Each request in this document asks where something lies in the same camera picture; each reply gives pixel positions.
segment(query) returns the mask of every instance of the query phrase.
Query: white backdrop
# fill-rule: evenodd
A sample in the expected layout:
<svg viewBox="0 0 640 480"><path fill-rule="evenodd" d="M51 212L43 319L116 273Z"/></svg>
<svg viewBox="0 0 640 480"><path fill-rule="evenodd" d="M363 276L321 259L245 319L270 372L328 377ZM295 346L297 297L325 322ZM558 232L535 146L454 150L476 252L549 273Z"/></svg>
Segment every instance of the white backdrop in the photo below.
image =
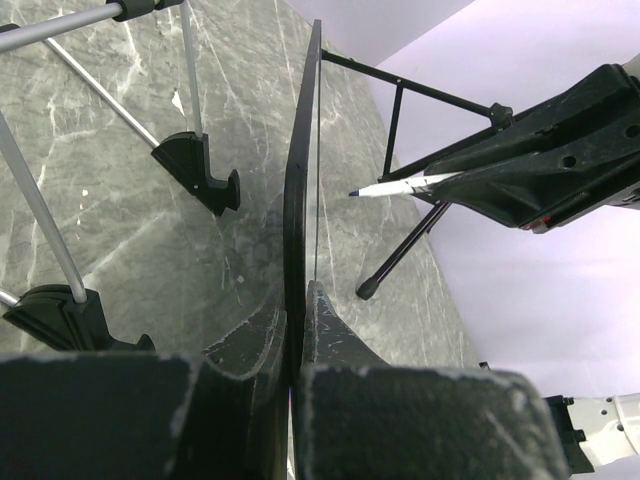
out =
<svg viewBox="0 0 640 480"><path fill-rule="evenodd" d="M518 112L639 52L637 0L476 0L380 68ZM371 87L388 125L394 88ZM396 153L406 164L486 126L405 94ZM533 235L454 207L431 243L492 367L524 373L545 396L640 392L640 211L605 207ZM585 478L638 479L640 457Z"/></svg>
<svg viewBox="0 0 640 480"><path fill-rule="evenodd" d="M286 0L345 55L382 62L473 0Z"/></svg>

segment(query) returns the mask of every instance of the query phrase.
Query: screw hole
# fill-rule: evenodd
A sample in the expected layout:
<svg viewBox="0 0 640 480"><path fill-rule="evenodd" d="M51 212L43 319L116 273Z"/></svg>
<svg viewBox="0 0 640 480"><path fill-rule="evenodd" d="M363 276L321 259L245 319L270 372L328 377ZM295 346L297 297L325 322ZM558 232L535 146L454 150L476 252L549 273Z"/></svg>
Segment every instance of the screw hole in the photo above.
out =
<svg viewBox="0 0 640 480"><path fill-rule="evenodd" d="M562 166L564 168L573 168L577 163L578 161L576 160L576 157L564 157L562 159Z"/></svg>
<svg viewBox="0 0 640 480"><path fill-rule="evenodd" d="M627 138L637 137L638 135L640 135L640 126L638 125L631 125L624 131L624 136Z"/></svg>

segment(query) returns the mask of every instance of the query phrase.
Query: marble table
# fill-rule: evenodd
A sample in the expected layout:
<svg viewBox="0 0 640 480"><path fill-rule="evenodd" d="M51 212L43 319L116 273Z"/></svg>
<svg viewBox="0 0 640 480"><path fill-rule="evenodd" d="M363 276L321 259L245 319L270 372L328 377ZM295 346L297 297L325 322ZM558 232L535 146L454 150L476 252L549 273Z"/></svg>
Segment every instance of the marble table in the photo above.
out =
<svg viewBox="0 0 640 480"><path fill-rule="evenodd" d="M0 0L0 24L36 23L100 2ZM242 205L215 218L150 147L45 45L0 59L0 108L112 334L199 351L282 284L284 168L310 27L275 0L192 2L212 173L240 173ZM57 38L158 140L192 128L177 9ZM412 200L347 198L381 171L386 134L359 74L323 66L318 279L338 314L392 364L477 358L427 240L375 297L355 288L418 221ZM61 283L26 202L0 161L0 285ZM0 351L46 347L0 323Z"/></svg>

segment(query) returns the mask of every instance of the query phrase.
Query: white marker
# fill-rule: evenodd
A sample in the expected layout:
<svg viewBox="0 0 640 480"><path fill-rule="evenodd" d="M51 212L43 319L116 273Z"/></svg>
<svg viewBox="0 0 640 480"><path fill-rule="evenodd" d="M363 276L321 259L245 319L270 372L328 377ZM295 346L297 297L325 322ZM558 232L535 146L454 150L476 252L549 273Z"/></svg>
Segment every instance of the white marker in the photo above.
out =
<svg viewBox="0 0 640 480"><path fill-rule="evenodd" d="M388 195L411 195L412 193L429 193L431 185L460 175L462 172L411 177L397 182L377 183L349 194L350 197L385 197Z"/></svg>

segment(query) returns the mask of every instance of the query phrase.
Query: black stand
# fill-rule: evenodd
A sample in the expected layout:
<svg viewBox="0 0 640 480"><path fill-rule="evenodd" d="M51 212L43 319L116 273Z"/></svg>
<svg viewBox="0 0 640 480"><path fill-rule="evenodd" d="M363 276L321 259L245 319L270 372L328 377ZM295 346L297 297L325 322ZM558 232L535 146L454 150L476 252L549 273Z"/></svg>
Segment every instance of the black stand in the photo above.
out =
<svg viewBox="0 0 640 480"><path fill-rule="evenodd" d="M180 132L167 137L151 155L191 195L220 216L226 208L240 207L240 177L233 170L227 181L211 176L209 136L198 138L194 132Z"/></svg>
<svg viewBox="0 0 640 480"><path fill-rule="evenodd" d="M491 107L485 107L469 100L465 100L460 97L436 90L435 88L421 85L406 78L398 77L388 72L378 70L377 68L358 63L353 59L344 58L339 55L335 55L326 50L322 51L322 59L327 62L335 63L345 68L349 68L359 73L363 73L378 80L385 81L396 85L396 95L393 103L393 113L391 116L391 125L389 127L389 138L387 141L387 151L384 159L384 167L382 170L382 177L378 179L378 182L388 182L392 180L401 180L408 178L420 171L424 170L427 165L424 165L419 160L415 164L407 165L394 172L391 171L391 161L393 159L393 149L395 146L396 133L398 130L398 120L400 119L400 106L402 104L402 94L404 90L410 90L412 92L420 93L427 97L439 100L454 107L462 108L477 115L482 115L491 121L492 130L494 132L500 132L503 129L513 124L512 114L513 111L509 107L494 103ZM428 195L415 195L416 198L428 203L434 203L434 200ZM376 292L380 283L391 273L398 262L404 257L411 247L424 235L429 233L435 224L440 220L442 215L451 206L449 202L436 201L434 207L422 219L418 226L409 234L409 236L400 244L400 246L391 254L386 262L373 274L371 278L366 280L358 289L356 294L363 300L369 300Z"/></svg>
<svg viewBox="0 0 640 480"><path fill-rule="evenodd" d="M155 350L146 334L135 345L113 338L98 292L86 292L87 300L75 303L68 285L36 287L25 293L4 319L55 350Z"/></svg>

